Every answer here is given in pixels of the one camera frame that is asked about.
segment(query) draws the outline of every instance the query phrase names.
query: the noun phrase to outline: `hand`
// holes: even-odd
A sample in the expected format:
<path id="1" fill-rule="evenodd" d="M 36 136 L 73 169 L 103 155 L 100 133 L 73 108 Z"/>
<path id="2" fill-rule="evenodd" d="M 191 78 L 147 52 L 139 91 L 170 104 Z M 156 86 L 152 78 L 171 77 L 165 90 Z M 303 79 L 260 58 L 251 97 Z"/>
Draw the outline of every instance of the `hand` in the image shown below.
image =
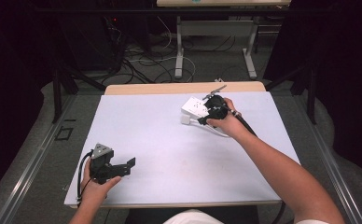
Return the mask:
<path id="1" fill-rule="evenodd" d="M 120 176 L 109 179 L 103 185 L 98 184 L 90 176 L 91 158 L 85 164 L 83 180 L 81 182 L 82 202 L 91 206 L 90 209 L 98 209 L 109 190 L 111 190 L 119 181 Z"/>
<path id="2" fill-rule="evenodd" d="M 224 101 L 227 103 L 228 108 L 236 110 L 231 99 L 224 98 Z M 228 112 L 228 115 L 224 119 L 208 119 L 207 123 L 211 126 L 220 128 L 232 138 L 236 138 L 240 133 L 248 132 L 243 124 L 233 117 L 230 112 Z"/>

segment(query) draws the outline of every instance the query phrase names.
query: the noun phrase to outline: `gray floor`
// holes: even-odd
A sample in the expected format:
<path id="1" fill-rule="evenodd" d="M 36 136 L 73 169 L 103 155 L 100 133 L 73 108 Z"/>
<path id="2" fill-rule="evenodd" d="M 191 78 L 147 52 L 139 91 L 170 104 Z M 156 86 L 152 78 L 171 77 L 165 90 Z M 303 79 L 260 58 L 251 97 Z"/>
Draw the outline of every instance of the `gray floor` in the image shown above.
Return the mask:
<path id="1" fill-rule="evenodd" d="M 244 40 L 236 39 L 232 46 L 232 38 L 222 49 L 232 46 L 227 51 L 195 52 L 193 49 L 214 49 L 226 37 L 194 37 L 185 42 L 184 67 L 191 73 L 195 71 L 194 82 L 214 81 L 222 78 L 225 81 L 248 81 L 241 48 Z M 265 65 L 272 51 L 275 36 L 262 37 L 257 54 L 253 61 L 258 72 L 258 80 L 262 80 Z M 169 48 L 162 46 L 154 50 L 169 52 L 169 58 L 175 55 Z M 130 61 L 140 56 L 129 58 Z M 136 68 L 158 82 L 169 80 L 164 73 L 174 68 L 174 60 L 163 61 L 161 66 L 144 66 L 133 62 Z M 100 73 L 90 73 L 91 77 L 100 77 Z M 128 80 L 127 76 L 116 76 L 106 79 L 105 85 L 119 84 Z M 186 82 L 188 75 L 177 81 Z M 88 134 L 100 94 L 84 82 L 77 82 L 78 95 L 63 95 L 63 116 L 60 121 L 51 124 L 53 119 L 53 97 L 51 84 L 42 89 L 45 103 L 39 118 L 26 138 L 21 150 L 0 183 L 0 223 L 65 223 L 75 213 L 74 209 L 63 205 L 67 185 L 77 167 L 80 149 Z M 331 118 L 325 107 L 317 102 L 316 118 L 318 124 L 313 126 L 303 112 L 305 95 L 291 96 L 288 89 L 290 83 L 284 83 L 272 95 L 279 108 L 280 115 L 304 167 L 313 173 L 326 187 L 336 204 L 341 209 L 347 223 L 362 223 L 362 170 L 352 163 L 331 153 L 334 129 Z M 62 130 L 73 130 L 67 141 L 61 140 Z M 259 218 L 261 223 L 271 223 L 277 214 L 279 205 L 261 205 Z M 108 209 L 102 209 L 94 223 L 104 223 Z M 123 223 L 127 209 L 110 211 L 106 223 Z M 286 223 L 292 214 L 286 210 L 281 223 Z"/>

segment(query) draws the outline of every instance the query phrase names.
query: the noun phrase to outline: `white desk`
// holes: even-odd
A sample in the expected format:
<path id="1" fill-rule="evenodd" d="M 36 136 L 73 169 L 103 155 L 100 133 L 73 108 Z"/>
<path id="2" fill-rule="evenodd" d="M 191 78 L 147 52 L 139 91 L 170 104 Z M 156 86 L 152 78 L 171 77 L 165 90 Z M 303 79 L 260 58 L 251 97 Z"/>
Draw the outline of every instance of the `white desk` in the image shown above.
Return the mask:
<path id="1" fill-rule="evenodd" d="M 257 135 L 299 162 L 272 96 L 263 91 L 263 85 L 226 84 L 228 87 L 220 95 L 233 100 Z M 102 96 L 81 158 L 101 143 L 114 149 L 111 164 L 125 163 L 133 157 L 136 164 L 132 173 L 109 191 L 103 206 L 193 207 L 280 202 L 236 141 L 211 133 L 201 125 L 180 123 L 181 106 L 189 96 L 202 98 L 222 85 L 145 84 L 108 88 L 106 94 L 112 95 Z M 77 170 L 64 204 L 76 206 L 76 196 Z"/>
<path id="2" fill-rule="evenodd" d="M 291 0 L 158 0 L 159 7 L 260 7 L 286 6 Z M 257 73 L 251 58 L 251 50 L 258 29 L 258 17 L 252 21 L 181 21 L 177 17 L 177 59 L 174 76 L 182 77 L 184 49 L 182 48 L 183 35 L 234 35 L 245 36 L 247 48 L 243 49 L 244 60 L 248 75 L 251 79 L 257 78 Z"/>

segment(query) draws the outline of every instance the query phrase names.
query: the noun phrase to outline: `person's right hand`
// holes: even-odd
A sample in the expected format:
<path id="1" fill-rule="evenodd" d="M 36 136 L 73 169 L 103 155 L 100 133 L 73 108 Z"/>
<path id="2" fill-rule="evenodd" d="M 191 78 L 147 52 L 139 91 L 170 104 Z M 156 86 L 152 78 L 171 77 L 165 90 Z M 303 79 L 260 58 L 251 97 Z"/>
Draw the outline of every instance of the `person's right hand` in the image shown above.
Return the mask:
<path id="1" fill-rule="evenodd" d="M 231 99 L 224 98 L 224 100 L 230 109 L 236 110 Z M 207 123 L 213 127 L 220 128 L 224 133 L 232 138 L 236 138 L 243 132 L 248 132 L 243 124 L 230 112 L 228 112 L 228 115 L 224 119 L 208 119 Z"/>

